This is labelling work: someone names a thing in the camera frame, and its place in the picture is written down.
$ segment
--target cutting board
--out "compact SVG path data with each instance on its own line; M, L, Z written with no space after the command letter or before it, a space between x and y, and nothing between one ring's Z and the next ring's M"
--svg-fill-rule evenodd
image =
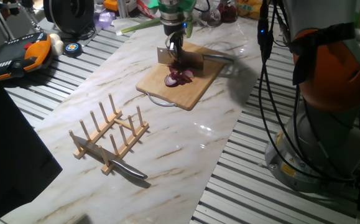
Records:
M202 54L221 54L215 50L184 42L183 50ZM191 83L176 87L167 87L164 79L170 71L166 65L157 63L148 74L137 83L136 88L143 93L158 97L169 103L176 103L179 108L192 110L210 84L217 77L224 64L209 60L204 61L203 71L196 71Z

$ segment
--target kitchen knife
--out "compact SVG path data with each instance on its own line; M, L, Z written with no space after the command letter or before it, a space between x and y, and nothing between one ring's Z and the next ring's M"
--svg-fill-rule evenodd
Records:
M101 154L101 149L94 143L87 141L81 137L76 136L76 139L79 143L79 145L87 150L90 150L91 152L93 152L96 155L99 155L102 157ZM112 152L109 152L107 150L105 150L105 155L108 158L109 161L113 162L115 165L117 165L121 170L123 170L124 172L132 175L133 177L136 177L138 179L142 179L145 180L146 178L148 178L147 175L145 175L144 173L142 173L141 171L137 170L136 168L130 166L129 164L126 164L124 162L121 161L121 158L115 154L113 154Z
M198 70L203 70L203 61L211 60L219 63L234 63L234 60L226 57L224 55L210 55L210 54L201 54L195 52L187 52L182 51L181 57L179 58L179 62L184 67L195 68ZM171 53L168 49L165 48L157 48L157 60L158 63L164 65L170 65L175 60L175 54Z

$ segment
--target metal grating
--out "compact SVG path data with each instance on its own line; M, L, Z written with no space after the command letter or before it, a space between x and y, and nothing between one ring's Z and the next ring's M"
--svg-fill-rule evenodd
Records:
M110 26L101 30L83 47L81 56L54 57L47 69L7 80L2 85L35 128L131 35L132 33L117 36L115 28Z
M284 122L293 113L293 57L274 46L267 62L270 86ZM259 81L229 137L190 223L355 223L358 190L350 186L333 194L296 192L279 182L265 163L269 142L258 103ZM266 85L262 90L268 126L274 135L280 126Z

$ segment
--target black cloth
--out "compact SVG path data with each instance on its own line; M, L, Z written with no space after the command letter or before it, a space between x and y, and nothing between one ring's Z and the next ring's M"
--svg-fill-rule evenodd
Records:
M61 171L0 85L0 218L33 201Z

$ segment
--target white marble surface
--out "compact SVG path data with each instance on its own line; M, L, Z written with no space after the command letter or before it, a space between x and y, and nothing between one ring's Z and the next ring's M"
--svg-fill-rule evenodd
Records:
M156 47L163 47L166 38L162 26L137 31L37 128L63 171L33 202L2 219L10 224L57 224L73 223L86 214L91 223L188 223L261 69L256 27L256 21L239 18L214 29L194 28L185 41L236 55L238 61L224 68L192 111L157 106L136 90L136 83L157 63ZM99 101L112 112L108 93L123 119L130 114L138 124L140 105L150 124L124 158L149 176L146 182L124 177L117 169L105 176L102 163L92 157L73 157L68 130L85 138L78 122L82 119L91 134L95 128L90 110L100 122ZM122 144L117 126L109 134ZM113 150L109 137L98 144Z

